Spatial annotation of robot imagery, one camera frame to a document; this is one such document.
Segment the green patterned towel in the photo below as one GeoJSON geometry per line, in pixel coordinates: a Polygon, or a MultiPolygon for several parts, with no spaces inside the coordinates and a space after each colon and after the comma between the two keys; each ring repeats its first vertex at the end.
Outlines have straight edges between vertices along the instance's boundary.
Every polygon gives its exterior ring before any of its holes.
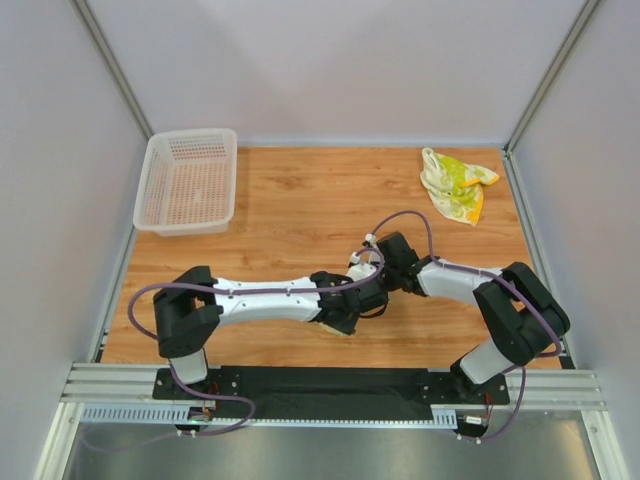
{"type": "Polygon", "coordinates": [[[353,335],[353,332],[351,331],[344,331],[341,329],[338,329],[337,327],[333,327],[324,323],[320,323],[319,326],[324,329],[326,332],[333,334],[333,335],[337,335],[337,336],[343,336],[343,337],[347,337],[347,336],[351,336],[353,335]]]}

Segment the white yellow patterned towel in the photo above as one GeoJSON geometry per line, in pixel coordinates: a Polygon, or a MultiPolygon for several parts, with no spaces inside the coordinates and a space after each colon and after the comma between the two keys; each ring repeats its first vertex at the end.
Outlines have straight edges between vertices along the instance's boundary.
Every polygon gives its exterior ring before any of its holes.
{"type": "Polygon", "coordinates": [[[497,183],[500,175],[431,148],[423,148],[421,156],[419,179],[437,211],[449,220],[476,226],[484,206],[484,188],[497,183]]]}

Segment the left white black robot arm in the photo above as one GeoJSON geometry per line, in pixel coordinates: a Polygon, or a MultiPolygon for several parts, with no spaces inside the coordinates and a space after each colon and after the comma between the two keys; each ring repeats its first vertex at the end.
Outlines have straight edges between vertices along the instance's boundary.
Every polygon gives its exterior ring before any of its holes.
{"type": "Polygon", "coordinates": [[[352,335],[359,319],[381,314],[387,303],[376,269],[365,265],[353,266],[346,275],[318,271],[262,283],[215,278],[209,267],[197,266],[153,296],[159,354],[187,385],[207,376],[204,346],[221,327],[288,319],[352,335]]]}

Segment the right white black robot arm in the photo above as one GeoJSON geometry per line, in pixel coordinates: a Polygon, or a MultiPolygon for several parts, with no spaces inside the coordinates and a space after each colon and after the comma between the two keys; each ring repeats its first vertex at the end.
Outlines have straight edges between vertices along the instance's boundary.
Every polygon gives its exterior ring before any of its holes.
{"type": "Polygon", "coordinates": [[[437,256],[420,258],[399,232],[376,243],[389,290],[446,298],[476,306],[489,338],[450,368],[451,383],[467,400],[511,367],[524,367],[571,327],[568,315],[531,268],[514,262],[503,269],[478,269],[437,256]]]}

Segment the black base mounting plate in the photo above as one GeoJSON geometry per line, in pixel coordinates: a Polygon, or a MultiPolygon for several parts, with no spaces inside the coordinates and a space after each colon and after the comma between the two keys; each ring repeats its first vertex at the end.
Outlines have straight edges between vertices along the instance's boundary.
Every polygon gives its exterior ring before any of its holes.
{"type": "Polygon", "coordinates": [[[258,414],[336,416],[346,419],[417,419],[436,404],[503,406],[505,377],[471,399],[456,395],[450,372],[411,368],[222,366],[193,389],[252,400],[258,414]]]}

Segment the white perforated plastic basket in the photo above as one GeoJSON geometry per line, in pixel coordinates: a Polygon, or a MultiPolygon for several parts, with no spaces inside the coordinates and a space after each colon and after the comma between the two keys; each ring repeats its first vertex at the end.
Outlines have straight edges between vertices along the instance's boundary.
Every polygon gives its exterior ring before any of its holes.
{"type": "Polygon", "coordinates": [[[134,227],[164,237],[226,232],[235,209],[237,149],[237,134],[228,128],[152,136],[138,184],[134,227]]]}

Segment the aluminium frame rail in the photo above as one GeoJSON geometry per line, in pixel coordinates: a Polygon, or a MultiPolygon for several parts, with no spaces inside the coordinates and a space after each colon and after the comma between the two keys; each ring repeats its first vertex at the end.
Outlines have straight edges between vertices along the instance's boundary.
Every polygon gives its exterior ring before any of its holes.
{"type": "MultiPolygon", "coordinates": [[[[74,363],[61,400],[66,403],[152,404],[156,364],[74,363]]],[[[589,370],[529,369],[524,411],[604,411],[596,375],[589,370]]]]}

